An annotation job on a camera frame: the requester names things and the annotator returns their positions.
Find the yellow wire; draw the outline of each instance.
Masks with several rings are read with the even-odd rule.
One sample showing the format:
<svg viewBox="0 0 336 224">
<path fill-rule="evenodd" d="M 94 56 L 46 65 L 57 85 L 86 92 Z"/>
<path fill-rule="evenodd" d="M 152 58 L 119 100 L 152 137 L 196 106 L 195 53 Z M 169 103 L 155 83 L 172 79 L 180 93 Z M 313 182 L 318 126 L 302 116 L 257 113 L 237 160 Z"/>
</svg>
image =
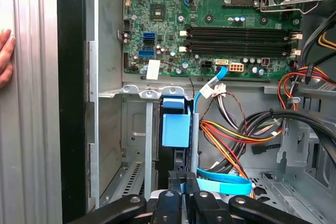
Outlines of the yellow wire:
<svg viewBox="0 0 336 224">
<path fill-rule="evenodd" d="M 229 154 L 224 150 L 224 148 L 219 144 L 218 140 L 214 138 L 211 134 L 211 132 L 201 125 L 202 130 L 206 133 L 206 135 L 211 139 L 211 141 L 216 145 L 216 147 L 220 150 L 220 152 L 223 154 L 223 156 L 239 171 L 240 175 L 244 177 L 245 179 L 248 179 L 243 172 L 240 170 L 240 167 L 233 161 L 233 159 L 229 156 Z M 250 193 L 250 197 L 252 199 L 255 199 L 255 194 L 252 188 L 252 191 Z"/>
<path fill-rule="evenodd" d="M 216 125 L 217 127 L 219 127 L 220 129 L 226 131 L 226 132 L 229 132 L 231 133 L 232 135 L 236 136 L 236 137 L 240 137 L 240 138 L 243 138 L 243 139 L 246 139 L 246 140 L 250 140 L 250 141 L 256 141 L 256 142 L 264 142 L 264 141 L 268 141 L 268 140 L 271 140 L 273 139 L 274 137 L 273 136 L 270 136 L 270 137 L 267 137 L 267 138 L 261 138 L 261 139 L 257 139 L 257 138 L 250 138 L 250 137 L 246 137 L 246 136 L 243 136 L 243 135 L 240 135 L 240 134 L 237 134 L 236 132 L 233 132 L 233 131 L 230 131 L 229 129 L 227 128 L 224 128 L 222 127 L 221 125 L 215 123 L 215 122 L 212 122 L 212 121 L 206 121 L 206 120 L 203 120 L 203 122 L 205 123 L 210 123 L 212 125 Z"/>
<path fill-rule="evenodd" d="M 325 32 L 323 33 L 323 35 L 322 35 L 322 39 L 324 40 L 324 42 L 327 43 L 327 44 L 329 44 L 330 46 L 336 48 L 336 44 L 335 44 L 335 43 L 333 43 L 333 42 L 331 42 L 330 40 L 327 40 L 327 39 L 326 39 L 326 34 L 327 34 L 327 32 L 325 31 Z"/>
<path fill-rule="evenodd" d="M 332 47 L 332 46 L 329 46 L 329 45 L 327 45 L 327 44 L 324 44 L 324 43 L 322 42 L 322 37 L 323 37 L 323 35 L 321 35 L 321 36 L 319 37 L 319 40 L 318 40 L 320 46 L 327 47 L 327 48 L 330 48 L 330 49 L 332 49 L 332 50 L 336 50 L 335 47 Z"/>
</svg>

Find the white power connector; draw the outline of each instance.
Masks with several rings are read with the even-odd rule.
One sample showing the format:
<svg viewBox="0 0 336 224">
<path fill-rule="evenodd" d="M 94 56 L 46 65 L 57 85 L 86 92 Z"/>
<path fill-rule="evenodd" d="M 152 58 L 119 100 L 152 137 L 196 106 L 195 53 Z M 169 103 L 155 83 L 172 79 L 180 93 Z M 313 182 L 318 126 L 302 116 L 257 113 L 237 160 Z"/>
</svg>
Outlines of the white power connector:
<svg viewBox="0 0 336 224">
<path fill-rule="evenodd" d="M 221 93 L 225 93 L 225 92 L 226 92 L 226 85 L 224 83 L 220 83 L 220 84 L 215 86 L 212 97 L 215 97 L 215 96 L 217 96 Z"/>
</svg>

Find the green circuit board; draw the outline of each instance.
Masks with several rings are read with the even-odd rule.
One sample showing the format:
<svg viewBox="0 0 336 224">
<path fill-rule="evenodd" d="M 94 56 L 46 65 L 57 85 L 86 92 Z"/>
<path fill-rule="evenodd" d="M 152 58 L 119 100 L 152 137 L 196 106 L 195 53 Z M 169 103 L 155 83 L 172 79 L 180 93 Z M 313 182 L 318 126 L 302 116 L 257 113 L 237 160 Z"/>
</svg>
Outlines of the green circuit board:
<svg viewBox="0 0 336 224">
<path fill-rule="evenodd" d="M 242 62 L 243 55 L 237 54 L 196 54 L 180 52 L 185 37 L 180 31 L 185 31 L 185 24 L 193 27 L 228 27 L 228 28 L 264 28 L 264 29 L 300 29 L 300 12 L 261 13 L 253 6 L 254 0 L 238 0 L 238 5 L 225 5 L 233 0 L 193 0 L 190 6 L 184 0 L 125 0 L 124 22 L 127 21 L 127 42 L 123 44 L 124 72 L 145 74 L 150 59 L 160 60 L 159 74 L 170 76 L 213 76 L 216 73 L 215 59 L 227 59 L 228 63 Z M 236 17 L 244 17 L 243 22 L 235 22 Z M 155 43 L 144 44 L 143 33 L 155 33 Z M 157 54 L 156 45 L 162 48 Z M 138 51 L 154 50 L 153 57 L 139 57 Z M 228 72 L 232 78 L 266 78 L 280 79 L 289 71 L 289 61 L 293 56 L 254 57 L 269 59 L 267 66 L 261 66 L 257 61 L 244 64 L 242 72 Z M 201 62 L 212 62 L 212 66 L 204 71 Z M 253 68 L 263 69 L 264 74 L 258 75 Z"/>
</svg>

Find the blue plastic bracket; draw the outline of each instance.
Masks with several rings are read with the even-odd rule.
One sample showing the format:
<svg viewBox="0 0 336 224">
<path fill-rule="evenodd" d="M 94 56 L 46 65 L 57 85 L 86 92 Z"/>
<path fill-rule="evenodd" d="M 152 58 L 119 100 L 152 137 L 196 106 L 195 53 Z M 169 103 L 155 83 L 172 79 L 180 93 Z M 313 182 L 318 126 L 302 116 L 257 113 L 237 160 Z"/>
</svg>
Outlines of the blue plastic bracket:
<svg viewBox="0 0 336 224">
<path fill-rule="evenodd" d="M 191 112 L 188 114 L 163 114 L 162 146 L 189 147 Z"/>
<path fill-rule="evenodd" d="M 162 107 L 165 109 L 184 109 L 184 97 L 164 97 Z"/>
</svg>

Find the white wire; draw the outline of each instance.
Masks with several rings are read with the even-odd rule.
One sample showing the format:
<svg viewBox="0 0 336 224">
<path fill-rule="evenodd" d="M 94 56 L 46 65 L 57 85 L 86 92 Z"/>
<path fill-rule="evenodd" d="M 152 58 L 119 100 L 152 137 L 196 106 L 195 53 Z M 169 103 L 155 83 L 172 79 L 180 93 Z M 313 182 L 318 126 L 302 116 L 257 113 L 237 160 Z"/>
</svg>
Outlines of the white wire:
<svg viewBox="0 0 336 224">
<path fill-rule="evenodd" d="M 232 128 L 234 128 L 235 130 L 238 130 L 238 127 L 235 125 L 235 123 L 233 123 L 231 121 L 231 118 L 228 116 L 228 114 L 226 113 L 226 110 L 224 109 L 224 105 L 223 105 L 223 97 L 221 95 L 219 95 L 217 97 L 217 101 L 218 101 L 218 104 L 219 104 L 219 108 L 221 109 L 221 111 L 224 113 L 226 119 L 227 119 L 227 122 L 232 126 Z"/>
</svg>

